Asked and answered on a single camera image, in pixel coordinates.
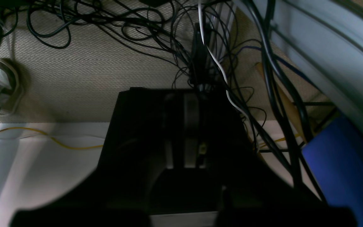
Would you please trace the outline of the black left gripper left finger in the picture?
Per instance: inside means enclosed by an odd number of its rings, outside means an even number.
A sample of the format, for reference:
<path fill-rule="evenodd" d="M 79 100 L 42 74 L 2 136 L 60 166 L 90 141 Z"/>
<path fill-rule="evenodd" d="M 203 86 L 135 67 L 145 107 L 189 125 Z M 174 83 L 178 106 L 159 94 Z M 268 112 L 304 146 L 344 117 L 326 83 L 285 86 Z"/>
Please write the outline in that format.
<path fill-rule="evenodd" d="M 120 92 L 96 169 L 59 199 L 18 211 L 10 226 L 148 226 L 151 191 L 181 160 L 181 132 L 181 90 Z"/>

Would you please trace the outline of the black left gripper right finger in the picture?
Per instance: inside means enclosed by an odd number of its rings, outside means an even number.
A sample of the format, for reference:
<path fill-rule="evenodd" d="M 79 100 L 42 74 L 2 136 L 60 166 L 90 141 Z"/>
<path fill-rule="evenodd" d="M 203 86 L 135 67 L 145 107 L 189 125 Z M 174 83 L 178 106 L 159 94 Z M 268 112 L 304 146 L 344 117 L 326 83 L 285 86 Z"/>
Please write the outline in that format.
<path fill-rule="evenodd" d="M 182 94 L 183 211 L 217 211 L 217 227 L 357 226 L 350 209 L 289 186 L 261 161 L 222 92 Z"/>

